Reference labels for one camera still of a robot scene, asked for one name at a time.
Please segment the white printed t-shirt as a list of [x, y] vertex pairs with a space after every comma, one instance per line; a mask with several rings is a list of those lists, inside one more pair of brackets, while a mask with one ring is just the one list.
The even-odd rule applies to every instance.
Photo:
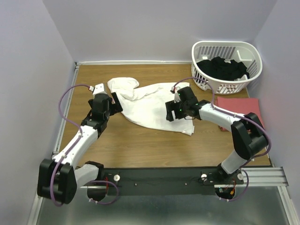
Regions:
[[165, 103], [174, 100], [174, 94], [170, 92], [174, 84], [163, 82], [140, 87], [132, 77], [117, 77], [107, 82], [109, 90], [117, 94], [122, 114], [130, 122], [145, 128], [191, 136], [195, 129], [192, 120], [166, 120]]

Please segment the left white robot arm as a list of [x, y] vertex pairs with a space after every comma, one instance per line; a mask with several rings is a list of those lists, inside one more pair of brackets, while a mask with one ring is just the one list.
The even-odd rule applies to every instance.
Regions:
[[87, 183], [106, 183], [104, 166], [88, 161], [77, 169], [87, 149], [98, 140], [107, 127], [110, 116], [122, 112], [123, 108], [115, 92], [95, 94], [89, 100], [91, 110], [81, 122], [77, 134], [53, 159], [44, 159], [39, 166], [37, 194], [48, 198], [56, 206], [69, 204], [78, 188]]

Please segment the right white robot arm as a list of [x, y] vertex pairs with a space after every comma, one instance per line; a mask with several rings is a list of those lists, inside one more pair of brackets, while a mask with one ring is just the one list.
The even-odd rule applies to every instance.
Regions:
[[252, 159], [262, 156], [264, 148], [270, 149], [271, 141], [255, 113], [240, 114], [215, 106], [207, 100], [198, 101], [190, 87], [172, 87], [174, 100], [166, 102], [166, 120], [190, 117], [213, 122], [232, 134], [234, 150], [215, 171], [208, 174], [206, 182], [227, 183], [233, 175]]

